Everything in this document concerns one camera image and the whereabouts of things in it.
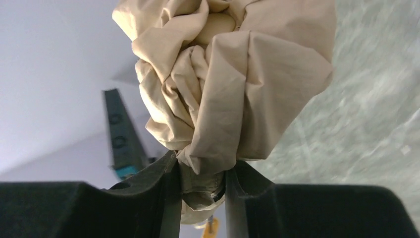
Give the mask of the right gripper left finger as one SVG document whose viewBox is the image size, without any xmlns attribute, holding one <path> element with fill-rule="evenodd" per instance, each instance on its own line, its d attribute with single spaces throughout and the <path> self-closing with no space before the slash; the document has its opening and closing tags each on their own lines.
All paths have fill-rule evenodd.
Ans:
<svg viewBox="0 0 420 238">
<path fill-rule="evenodd" d="M 109 189 L 85 182 L 3 182 L 3 238 L 176 238 L 180 173 L 166 153 Z"/>
</svg>

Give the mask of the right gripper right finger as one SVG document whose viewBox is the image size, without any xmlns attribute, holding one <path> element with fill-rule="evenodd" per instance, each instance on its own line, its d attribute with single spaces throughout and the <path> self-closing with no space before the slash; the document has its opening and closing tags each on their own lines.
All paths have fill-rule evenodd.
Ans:
<svg viewBox="0 0 420 238">
<path fill-rule="evenodd" d="M 225 173 L 230 238 L 417 238 L 401 200 L 370 185 L 275 184 L 239 161 Z"/>
</svg>

